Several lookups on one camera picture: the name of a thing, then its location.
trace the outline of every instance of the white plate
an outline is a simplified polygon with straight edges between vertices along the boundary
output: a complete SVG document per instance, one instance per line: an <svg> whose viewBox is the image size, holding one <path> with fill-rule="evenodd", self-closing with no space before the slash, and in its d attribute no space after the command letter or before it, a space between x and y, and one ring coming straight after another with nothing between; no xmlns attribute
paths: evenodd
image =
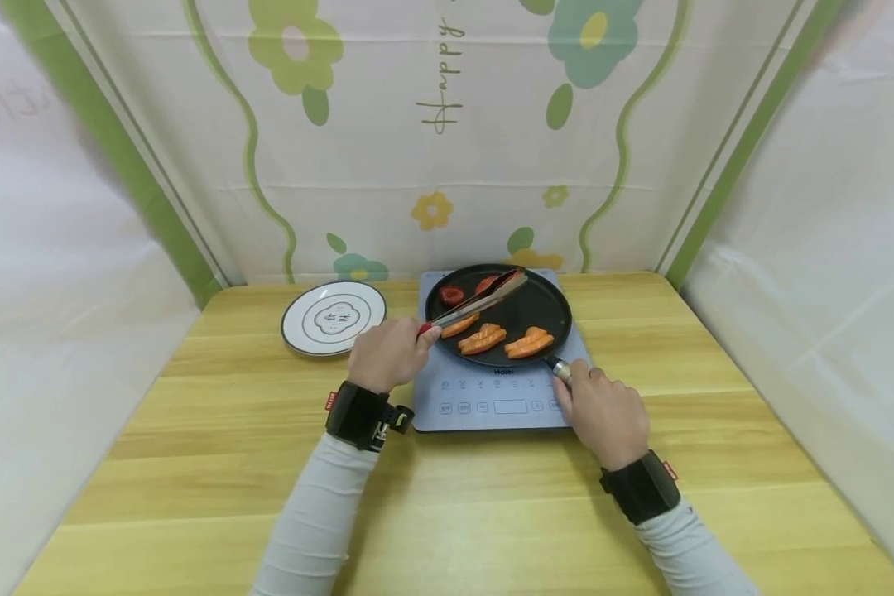
<svg viewBox="0 0 894 596"><path fill-rule="evenodd" d="M382 324L386 313L378 290L358 281L333 281L291 302L281 318L281 337L308 356L334 356L351 350L358 335Z"/></svg>

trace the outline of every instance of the white sleeve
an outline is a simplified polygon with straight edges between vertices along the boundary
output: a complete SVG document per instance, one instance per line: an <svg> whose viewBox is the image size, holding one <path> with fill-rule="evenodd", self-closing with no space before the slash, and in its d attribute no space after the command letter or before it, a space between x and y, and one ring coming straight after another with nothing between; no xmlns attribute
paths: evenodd
<svg viewBox="0 0 894 596"><path fill-rule="evenodd" d="M692 507L678 506L636 526L675 596L759 594Z"/></svg>
<svg viewBox="0 0 894 596"><path fill-rule="evenodd" d="M378 453L322 435L278 520L251 596L328 596Z"/></svg>

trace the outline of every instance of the food in pan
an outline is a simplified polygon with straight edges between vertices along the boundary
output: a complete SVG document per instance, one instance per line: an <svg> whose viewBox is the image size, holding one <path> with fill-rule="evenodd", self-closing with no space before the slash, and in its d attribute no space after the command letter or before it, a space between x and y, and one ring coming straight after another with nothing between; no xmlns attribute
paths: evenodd
<svg viewBox="0 0 894 596"><path fill-rule="evenodd" d="M477 289L473 290L473 293L479 294L480 292L483 292L484 290L487 289L487 286L489 286L491 283L493 283L493 280L496 280L497 277L499 277L499 276L484 277L483 280L480 280L480 282L477 284Z"/></svg>
<svg viewBox="0 0 894 596"><path fill-rule="evenodd" d="M503 350L506 351L507 357L513 360L533 356L534 353L550 344L553 344L553 336L547 333L546 329L530 327L522 338L517 339L514 343L504 345Z"/></svg>
<svg viewBox="0 0 894 596"><path fill-rule="evenodd" d="M461 319L453 325L447 325L443 328L443 331L440 332L441 338L452 338L458 333L463 333L467 330L467 327L473 325L473 322L480 318L479 313L473 313L468 316L466 319Z"/></svg>
<svg viewBox="0 0 894 596"><path fill-rule="evenodd" d="M440 288L440 301L447 308L454 308L464 301L464 290L455 285L445 285L445 287Z"/></svg>
<svg viewBox="0 0 894 596"><path fill-rule="evenodd" d="M460 353L471 356L474 353L486 352L506 338L506 330L495 324L483 324L477 333L457 343Z"/></svg>

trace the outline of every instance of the plate rim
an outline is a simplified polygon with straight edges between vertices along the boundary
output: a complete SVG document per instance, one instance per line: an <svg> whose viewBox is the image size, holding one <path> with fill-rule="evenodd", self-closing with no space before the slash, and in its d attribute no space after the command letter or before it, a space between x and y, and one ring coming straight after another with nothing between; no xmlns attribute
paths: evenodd
<svg viewBox="0 0 894 596"><path fill-rule="evenodd" d="M308 288L307 290L304 290L304 292L302 292L302 293L299 294L298 296L295 296L295 299L292 300L292 301L289 303L289 305L285 308L285 312L281 314L281 321L280 321L279 324L278 324L278 333L281 334L281 339L282 339L282 341L284 341L284 343L285 343L286 346L290 347L292 350L295 350L297 353L303 353L303 355L305 355L305 356L314 356L314 357L339 356L340 353L351 352L351 350L353 349L353 345L352 345L352 347L345 348L345 349L343 349L343 350L339 350L338 352L328 352L328 353L314 353L314 352L309 352L309 351L307 351L307 350L302 350L302 349L299 348L298 346L292 344L291 341L288 339L288 337L286 337L286 335L285 335L285 318L288 316L288 311L291 310L291 307L292 307L292 306L295 306L295 303L296 303L298 300L301 300L302 297L304 297L304 296L310 294L311 292L314 292L314 291L317 290L318 288L323 288L324 286L327 286L327 285L334 285L334 284L336 284L336 283L357 283L357 284L359 284L359 285L363 285L363 286L365 286L365 287L367 287L367 288L370 288L374 293L377 293L377 295L380 296L380 299L382 299L382 304L383 304L383 306L384 306L384 313L382 314L382 322L384 322L385 320L387 320L387 299L385 299L384 295L382 294L382 291L378 290L376 287L374 287L374 286L371 285L370 283L367 283L367 282L365 282L365 281L355 281L355 280L334 280L334 281L326 281L326 282L324 282L324 283L320 283L320 284L317 284L317 285L315 285L315 286L312 286L312 287ZM371 328L371 327L365 327L364 331L367 331L367 330L370 329L370 328Z"/></svg>

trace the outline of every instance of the wooden table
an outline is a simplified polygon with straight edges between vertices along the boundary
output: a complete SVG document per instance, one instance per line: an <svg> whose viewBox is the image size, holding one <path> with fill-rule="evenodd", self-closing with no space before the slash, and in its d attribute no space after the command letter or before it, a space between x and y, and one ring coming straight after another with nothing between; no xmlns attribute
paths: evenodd
<svg viewBox="0 0 894 596"><path fill-rule="evenodd" d="M894 564L665 280L560 279L593 360L642 392L654 450L764 594L894 594ZM377 287L415 313L416 282ZM345 375L282 343L302 290L214 297L16 594L245 594ZM394 435L335 593L665 591L597 478L568 430Z"/></svg>

